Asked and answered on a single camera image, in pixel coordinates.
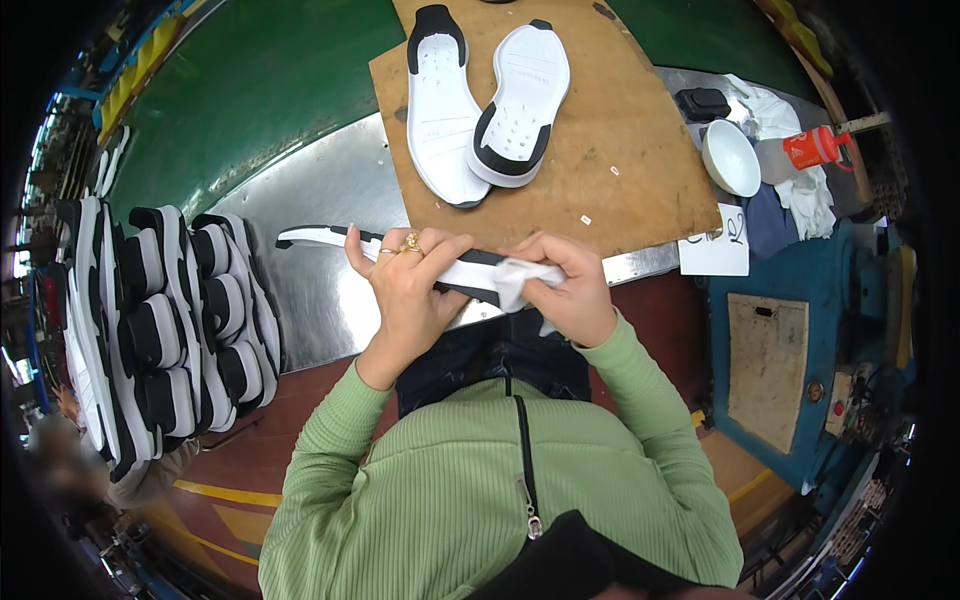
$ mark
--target stainless steel table surface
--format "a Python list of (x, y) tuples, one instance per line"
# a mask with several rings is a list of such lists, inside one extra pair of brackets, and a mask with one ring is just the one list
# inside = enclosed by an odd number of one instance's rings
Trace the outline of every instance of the stainless steel table surface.
[[(729, 118), (742, 123), (746, 117), (746, 109), (723, 77), (686, 69), (657, 70), (671, 94), (688, 87), (718, 88), (733, 108)], [(793, 105), (804, 128), (829, 123), (825, 109), (773, 91)], [(706, 125), (687, 126), (699, 149), (699, 130)], [(834, 197), (850, 194), (855, 200), (852, 175), (835, 171), (828, 171)], [(718, 202), (733, 203), (716, 185), (714, 194)], [(284, 372), (333, 362), (367, 347), (379, 328), (379, 311), (370, 285), (350, 268), (343, 252), (278, 250), (274, 242), (282, 229), (298, 225), (355, 223), (369, 231), (410, 225), (379, 113), (307, 146), (288, 149), (227, 193), (210, 212), (231, 212), (250, 224), (256, 268), (280, 326)], [(671, 242), (603, 262), (608, 283), (616, 285), (676, 269), (680, 257), (677, 243)], [(490, 304), (472, 300), (450, 326), (501, 314)]]

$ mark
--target blue cloth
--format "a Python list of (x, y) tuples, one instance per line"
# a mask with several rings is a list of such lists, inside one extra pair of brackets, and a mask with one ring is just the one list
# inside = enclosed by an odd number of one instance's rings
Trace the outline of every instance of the blue cloth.
[(773, 185), (761, 183), (752, 198), (744, 198), (744, 218), (753, 260), (765, 260), (790, 244), (800, 241), (793, 215), (780, 206)]
[(540, 337), (536, 309), (447, 331), (396, 381), (399, 418), (461, 388), (511, 376), (552, 398), (590, 402), (587, 359), (554, 331)]

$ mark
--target zipper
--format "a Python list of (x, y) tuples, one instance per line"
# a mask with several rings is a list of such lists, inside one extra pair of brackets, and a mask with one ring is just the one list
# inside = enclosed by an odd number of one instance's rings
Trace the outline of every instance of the zipper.
[(543, 535), (543, 525), (537, 516), (537, 487), (534, 485), (534, 463), (530, 452), (530, 429), (527, 424), (527, 407), (523, 397), (514, 396), (516, 415), (520, 424), (520, 448), (523, 452), (523, 473), (516, 477), (516, 486), (523, 496), (524, 508), (527, 511), (527, 538), (535, 540)]

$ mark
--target jeans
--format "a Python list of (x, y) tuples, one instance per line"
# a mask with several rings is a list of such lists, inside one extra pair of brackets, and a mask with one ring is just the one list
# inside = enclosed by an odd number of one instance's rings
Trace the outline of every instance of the jeans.
[(552, 398), (590, 402), (587, 359), (556, 331), (541, 338), (542, 323), (540, 312), (529, 309), (447, 331), (396, 381), (399, 418), (497, 377), (519, 379)]

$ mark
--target hand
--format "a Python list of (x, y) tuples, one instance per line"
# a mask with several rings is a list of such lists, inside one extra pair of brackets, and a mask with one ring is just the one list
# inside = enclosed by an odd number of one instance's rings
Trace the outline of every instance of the hand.
[(63, 415), (76, 423), (80, 414), (80, 403), (77, 399), (66, 386), (55, 386), (54, 394), (57, 396), (57, 405)]
[[(393, 228), (382, 248), (399, 248), (408, 228)], [(454, 236), (427, 228), (420, 232), (420, 252), (381, 253), (374, 263), (360, 250), (360, 230), (351, 225), (345, 250), (350, 266), (370, 281), (380, 308), (380, 329), (357, 359), (357, 374), (376, 390), (389, 390), (410, 363), (428, 351), (469, 300), (459, 292), (433, 289), (444, 271), (474, 247), (469, 235)]]
[(616, 329), (616, 312), (595, 250), (562, 235), (539, 231), (505, 253), (531, 262), (553, 262), (569, 277), (552, 289), (539, 279), (527, 279), (521, 293), (565, 338), (585, 348), (610, 339)]

